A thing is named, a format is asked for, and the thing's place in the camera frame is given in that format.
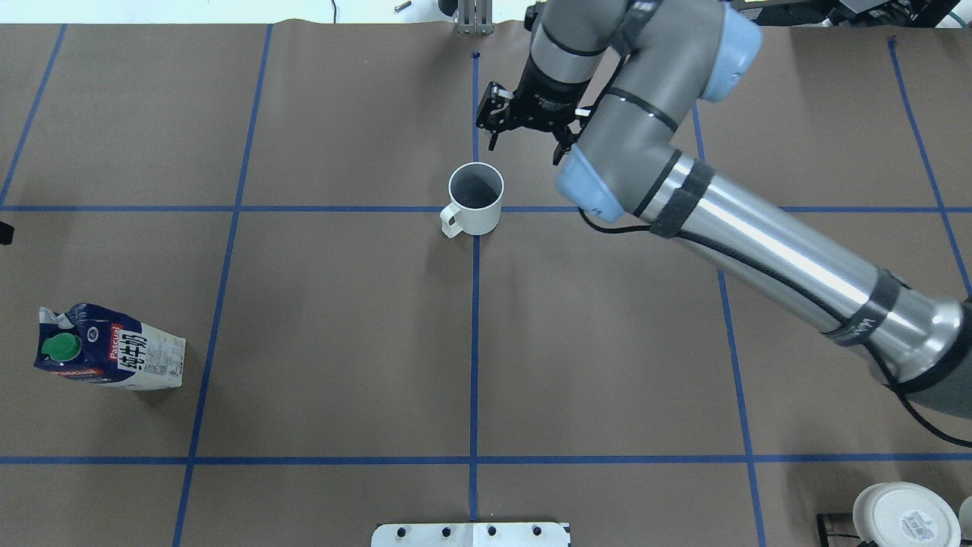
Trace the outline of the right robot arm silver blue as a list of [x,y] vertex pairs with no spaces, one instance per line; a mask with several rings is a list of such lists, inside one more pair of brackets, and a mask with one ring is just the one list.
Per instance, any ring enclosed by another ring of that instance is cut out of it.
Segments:
[[557,140],[557,190],[601,222],[633,216],[686,242],[838,346],[906,403],[969,418],[970,302],[921,295],[671,144],[697,100],[749,70],[759,27],[720,1],[538,1],[517,88],[490,86],[476,124]]

